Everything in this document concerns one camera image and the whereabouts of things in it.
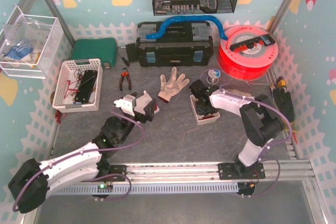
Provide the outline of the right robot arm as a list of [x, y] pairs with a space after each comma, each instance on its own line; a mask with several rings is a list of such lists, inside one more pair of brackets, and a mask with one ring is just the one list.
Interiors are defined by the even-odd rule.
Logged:
[[218, 164], [219, 178], [265, 178], [261, 154], [284, 129], [284, 123], [271, 105], [271, 100], [264, 94], [251, 97], [218, 86], [209, 88], [201, 80], [194, 81], [189, 90], [196, 98], [197, 115], [210, 116], [224, 110], [242, 119], [247, 141], [234, 162]]

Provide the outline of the white peg board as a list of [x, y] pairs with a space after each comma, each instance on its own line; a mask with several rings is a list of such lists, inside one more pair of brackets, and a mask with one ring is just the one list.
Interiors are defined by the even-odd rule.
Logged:
[[150, 101], [152, 99], [152, 97], [147, 93], [146, 90], [143, 91], [143, 94], [136, 98], [136, 106], [133, 109], [133, 112], [135, 114], [142, 114], [144, 115], [144, 111], [143, 108], [146, 105], [147, 101]]

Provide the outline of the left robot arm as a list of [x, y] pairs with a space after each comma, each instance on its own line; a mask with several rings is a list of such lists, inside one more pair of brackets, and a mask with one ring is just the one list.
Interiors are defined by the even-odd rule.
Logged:
[[26, 214], [38, 208], [55, 192], [84, 181], [103, 180], [111, 175], [108, 159], [118, 150], [131, 148], [125, 140], [134, 127], [151, 122], [158, 111], [156, 99], [147, 92], [132, 93], [115, 100], [114, 112], [106, 119], [99, 134], [75, 151], [46, 161], [25, 161], [8, 183], [14, 198], [13, 212]]

